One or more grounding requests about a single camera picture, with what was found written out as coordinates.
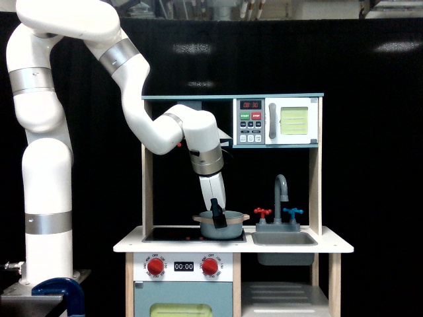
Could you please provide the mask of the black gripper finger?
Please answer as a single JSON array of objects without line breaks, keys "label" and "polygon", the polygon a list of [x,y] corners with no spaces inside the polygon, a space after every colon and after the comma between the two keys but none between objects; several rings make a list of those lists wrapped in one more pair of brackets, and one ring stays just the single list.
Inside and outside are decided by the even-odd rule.
[{"label": "black gripper finger", "polygon": [[227,227],[227,221],[223,214],[223,209],[219,205],[216,198],[210,199],[211,201],[211,214],[213,225],[216,229],[222,229]]}]

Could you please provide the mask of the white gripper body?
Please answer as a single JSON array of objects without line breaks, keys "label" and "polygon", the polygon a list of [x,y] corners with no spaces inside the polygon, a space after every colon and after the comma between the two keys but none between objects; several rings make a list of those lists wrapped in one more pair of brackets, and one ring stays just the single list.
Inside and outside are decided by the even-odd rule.
[{"label": "white gripper body", "polygon": [[207,210],[212,208],[211,200],[216,198],[217,204],[225,210],[226,196],[222,173],[212,176],[199,176],[200,187]]}]

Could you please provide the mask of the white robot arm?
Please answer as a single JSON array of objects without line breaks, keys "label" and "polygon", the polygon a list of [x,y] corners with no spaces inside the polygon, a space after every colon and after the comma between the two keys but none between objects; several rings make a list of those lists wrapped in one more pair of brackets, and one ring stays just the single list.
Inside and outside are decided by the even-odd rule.
[{"label": "white robot arm", "polygon": [[73,276],[71,168],[73,151],[65,112],[52,79],[50,53],[75,38],[104,66],[122,93],[126,122],[152,153],[163,155],[185,141],[206,208],[225,224],[223,155],[213,114],[178,104],[157,119],[145,110],[149,64],[103,1],[17,1],[19,26],[9,38],[7,69],[15,114],[28,141],[22,156],[26,281]]}]

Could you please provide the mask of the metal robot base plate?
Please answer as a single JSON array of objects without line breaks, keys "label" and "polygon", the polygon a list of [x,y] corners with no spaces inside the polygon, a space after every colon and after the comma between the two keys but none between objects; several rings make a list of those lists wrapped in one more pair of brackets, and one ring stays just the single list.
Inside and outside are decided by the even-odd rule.
[{"label": "metal robot base plate", "polygon": [[35,286],[19,281],[1,291],[2,316],[84,316],[85,296],[81,283],[91,270],[73,272],[73,281],[56,278]]}]

